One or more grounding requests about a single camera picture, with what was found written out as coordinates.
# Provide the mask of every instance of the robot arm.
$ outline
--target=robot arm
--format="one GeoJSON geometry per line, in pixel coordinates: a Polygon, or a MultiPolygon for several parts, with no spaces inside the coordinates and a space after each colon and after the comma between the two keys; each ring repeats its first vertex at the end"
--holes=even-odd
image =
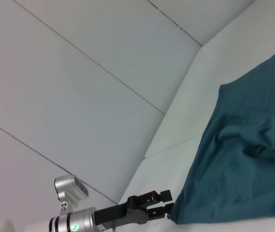
{"type": "Polygon", "coordinates": [[[102,210],[88,208],[73,212],[78,203],[88,197],[88,190],[75,175],[55,179],[58,199],[61,201],[60,216],[50,219],[48,232],[100,232],[130,223],[145,224],[150,220],[169,215],[174,203],[147,209],[160,202],[172,201],[171,192],[155,191],[141,196],[131,196],[128,201],[102,210]]]}
{"type": "Polygon", "coordinates": [[[171,200],[173,199],[169,190],[160,194],[152,191],[141,196],[131,196],[123,204],[95,211],[94,224],[102,230],[131,223],[142,225],[150,220],[164,218],[165,214],[169,215],[174,203],[152,209],[147,209],[148,206],[171,200]]]}

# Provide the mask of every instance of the white wall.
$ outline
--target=white wall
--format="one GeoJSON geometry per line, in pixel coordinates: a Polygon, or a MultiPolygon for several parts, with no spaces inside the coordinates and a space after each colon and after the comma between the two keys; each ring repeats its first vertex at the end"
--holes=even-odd
{"type": "Polygon", "coordinates": [[[200,46],[147,0],[16,0],[166,113],[200,46]]]}
{"type": "Polygon", "coordinates": [[[205,45],[255,0],[150,0],[205,45]]]}
{"type": "MultiPolygon", "coordinates": [[[[31,224],[59,215],[54,188],[65,171],[0,130],[0,219],[13,221],[17,232],[31,224]]],[[[115,205],[92,188],[79,209],[115,205]]]]}
{"type": "MultiPolygon", "coordinates": [[[[119,12],[113,5],[107,4],[107,10],[101,1],[92,2],[98,7],[93,8],[94,18],[89,20],[82,7],[88,3],[84,0],[69,4],[66,0],[33,0],[32,3],[46,10],[54,7],[57,13],[62,9],[61,14],[50,18],[65,25],[66,32],[73,30],[73,36],[68,38],[83,45],[81,49],[100,47],[110,41],[109,47],[97,49],[100,57],[109,57],[107,63],[117,61],[118,70],[125,70],[123,76],[134,73],[132,81],[141,80],[141,86],[156,85],[152,94],[158,99],[163,95],[172,99],[199,49],[148,2],[142,7],[139,3],[135,5],[136,2],[119,3],[127,7],[119,12]],[[113,21],[104,18],[107,12],[122,16],[113,21]],[[81,16],[79,21],[70,21],[75,15],[81,16]],[[104,19],[99,25],[96,15],[104,19]],[[123,25],[119,31],[118,23],[130,18],[130,24],[123,25]],[[111,22],[114,22],[112,26],[104,27],[111,22]],[[96,34],[105,30],[116,34],[96,34]],[[143,72],[136,76],[136,70],[143,72]]],[[[18,3],[0,0],[2,129],[118,202],[163,117],[160,110],[18,3]]]]}

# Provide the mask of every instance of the green indicator light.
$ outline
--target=green indicator light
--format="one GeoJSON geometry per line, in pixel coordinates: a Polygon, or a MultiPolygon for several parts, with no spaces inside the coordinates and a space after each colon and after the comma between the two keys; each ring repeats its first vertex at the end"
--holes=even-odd
{"type": "Polygon", "coordinates": [[[78,224],[73,224],[71,226],[71,230],[74,231],[74,232],[78,231],[78,228],[79,228],[78,224]]]}

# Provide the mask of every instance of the green towel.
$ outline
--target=green towel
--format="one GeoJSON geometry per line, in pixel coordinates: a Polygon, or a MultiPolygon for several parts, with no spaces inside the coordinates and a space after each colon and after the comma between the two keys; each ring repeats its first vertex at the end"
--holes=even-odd
{"type": "Polygon", "coordinates": [[[261,217],[275,217],[275,55],[220,87],[170,214],[177,224],[261,217]]]}

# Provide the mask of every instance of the panel seam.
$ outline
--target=panel seam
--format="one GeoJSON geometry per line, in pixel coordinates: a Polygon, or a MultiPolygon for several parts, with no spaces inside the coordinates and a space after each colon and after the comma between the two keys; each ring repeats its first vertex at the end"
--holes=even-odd
{"type": "Polygon", "coordinates": [[[39,20],[41,23],[43,23],[46,27],[48,27],[50,30],[52,30],[56,35],[60,36],[62,39],[64,39],[66,42],[68,42],[71,46],[73,46],[75,49],[77,49],[79,52],[81,52],[84,56],[86,56],[87,58],[89,58],[91,61],[93,61],[95,64],[97,64],[100,68],[102,68],[103,70],[105,70],[108,74],[110,74],[113,78],[115,78],[118,82],[120,82],[122,85],[124,85],[125,87],[127,87],[129,90],[131,90],[133,93],[135,93],[137,96],[139,96],[140,98],[142,98],[145,102],[147,102],[148,104],[150,104],[152,107],[154,107],[155,109],[157,109],[159,112],[161,112],[163,115],[165,115],[165,113],[163,113],[163,111],[161,111],[159,108],[157,108],[154,104],[152,104],[151,102],[149,102],[146,98],[144,98],[142,95],[140,95],[138,92],[136,92],[134,89],[132,89],[130,86],[128,86],[126,83],[124,83],[123,81],[121,81],[119,78],[117,78],[115,75],[113,75],[110,71],[108,71],[106,68],[104,68],[102,65],[100,65],[98,62],[96,62],[94,59],[92,59],[90,56],[88,56],[85,52],[83,52],[82,50],[80,50],[77,46],[75,46],[73,43],[71,43],[69,40],[67,40],[65,37],[63,37],[61,34],[59,34],[56,30],[54,30],[51,26],[49,26],[48,24],[46,24],[44,21],[42,21],[39,17],[37,17],[35,14],[33,14],[31,11],[29,11],[27,8],[25,8],[23,5],[21,5],[19,2],[17,2],[16,0],[13,0],[13,2],[15,2],[17,5],[19,5],[22,9],[24,9],[26,12],[28,12],[30,15],[32,15],[33,17],[35,17],[37,20],[39,20]]]}
{"type": "MultiPolygon", "coordinates": [[[[3,128],[0,127],[0,130],[6,134],[8,134],[9,136],[11,136],[12,138],[14,138],[15,140],[17,140],[18,142],[22,143],[24,146],[26,146],[27,148],[29,148],[30,150],[34,151],[35,153],[39,154],[41,157],[45,158],[46,160],[48,160],[49,162],[53,163],[54,165],[56,165],[57,167],[59,167],[60,169],[62,169],[63,171],[67,172],[68,174],[72,175],[72,173],[70,171],[68,171],[67,169],[63,168],[61,165],[53,162],[51,159],[47,158],[46,156],[44,156],[42,153],[38,152],[37,150],[35,150],[34,148],[30,147],[29,145],[27,145],[26,143],[22,142],[20,139],[17,139],[15,136],[13,136],[12,134],[10,134],[9,132],[7,132],[6,130],[4,130],[3,128]]],[[[103,194],[102,192],[98,191],[96,188],[92,187],[90,184],[88,184],[87,182],[81,180],[84,184],[86,184],[87,186],[89,186],[90,188],[92,188],[94,191],[96,191],[97,193],[99,193],[100,195],[102,195],[103,197],[109,199],[111,202],[115,203],[116,205],[118,205],[118,203],[116,203],[115,201],[113,201],[112,199],[110,199],[109,197],[107,197],[105,194],[103,194]]]]}
{"type": "Polygon", "coordinates": [[[189,140],[191,140],[191,139],[194,139],[194,138],[196,138],[196,137],[198,137],[198,136],[201,136],[202,134],[203,134],[203,133],[200,133],[200,134],[195,135],[195,136],[193,136],[193,137],[191,137],[191,138],[189,138],[189,139],[186,139],[186,140],[181,141],[181,142],[179,142],[179,143],[177,143],[177,144],[175,144],[175,145],[172,145],[172,146],[170,146],[170,147],[168,147],[168,148],[166,148],[166,149],[163,149],[163,150],[161,150],[161,151],[158,151],[158,152],[156,152],[156,153],[154,153],[154,154],[152,154],[152,155],[146,157],[146,159],[147,159],[147,158],[150,158],[150,157],[152,157],[152,156],[155,156],[155,155],[158,154],[158,153],[161,153],[161,152],[163,152],[163,151],[166,151],[166,150],[168,150],[168,149],[170,149],[170,148],[172,148],[172,147],[175,147],[175,146],[178,146],[178,145],[180,145],[180,144],[183,144],[183,143],[185,143],[185,142],[187,142],[187,141],[189,141],[189,140]]]}
{"type": "Polygon", "coordinates": [[[164,13],[162,10],[160,10],[155,4],[153,4],[150,0],[147,0],[151,5],[153,5],[157,10],[159,10],[162,14],[165,15],[165,17],[167,17],[169,20],[171,20],[176,26],[178,26],[181,30],[184,31],[185,34],[187,34],[191,39],[193,39],[195,42],[197,42],[201,47],[203,47],[203,45],[201,45],[193,36],[191,36],[186,30],[184,30],[181,26],[179,26],[174,20],[172,20],[171,18],[169,18],[166,13],[164,13]]]}

